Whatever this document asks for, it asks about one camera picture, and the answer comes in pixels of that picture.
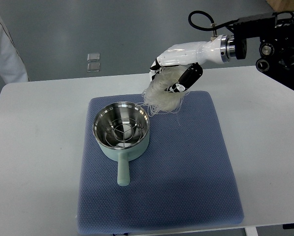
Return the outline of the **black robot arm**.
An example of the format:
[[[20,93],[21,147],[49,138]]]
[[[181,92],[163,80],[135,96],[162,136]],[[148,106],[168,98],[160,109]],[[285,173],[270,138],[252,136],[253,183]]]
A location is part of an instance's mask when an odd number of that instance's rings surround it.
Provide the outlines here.
[[[294,91],[294,13],[278,19],[278,13],[265,13],[231,21],[226,27],[233,33],[235,57],[244,59],[247,39],[259,38],[259,72]]]

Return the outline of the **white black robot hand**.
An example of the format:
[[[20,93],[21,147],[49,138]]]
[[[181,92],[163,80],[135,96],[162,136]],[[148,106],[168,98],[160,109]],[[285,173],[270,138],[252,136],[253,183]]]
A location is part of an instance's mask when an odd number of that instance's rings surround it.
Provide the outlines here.
[[[185,92],[202,76],[201,66],[205,62],[223,64],[230,61],[229,42],[228,35],[220,35],[212,41],[175,44],[155,59],[150,67],[150,80],[169,67],[189,65],[178,81],[165,89],[171,93]]]

